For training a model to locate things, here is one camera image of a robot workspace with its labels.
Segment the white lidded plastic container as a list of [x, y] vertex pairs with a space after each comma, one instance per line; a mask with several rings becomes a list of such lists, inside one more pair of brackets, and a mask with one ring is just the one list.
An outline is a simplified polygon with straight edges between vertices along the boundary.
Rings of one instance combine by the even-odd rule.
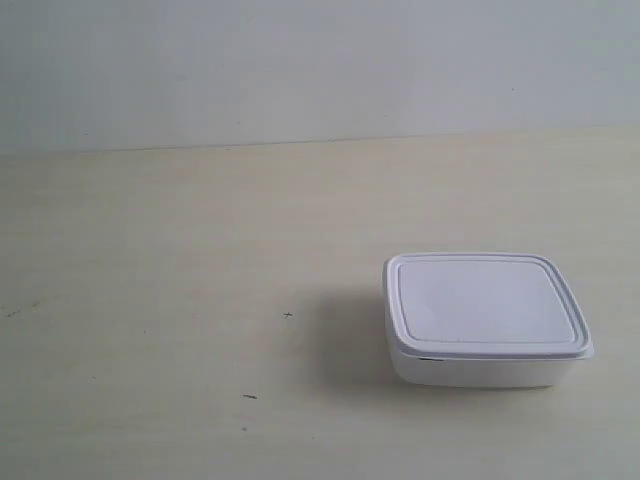
[[396, 375], [415, 385], [556, 385], [594, 345], [557, 266], [534, 254], [402, 254], [383, 267]]

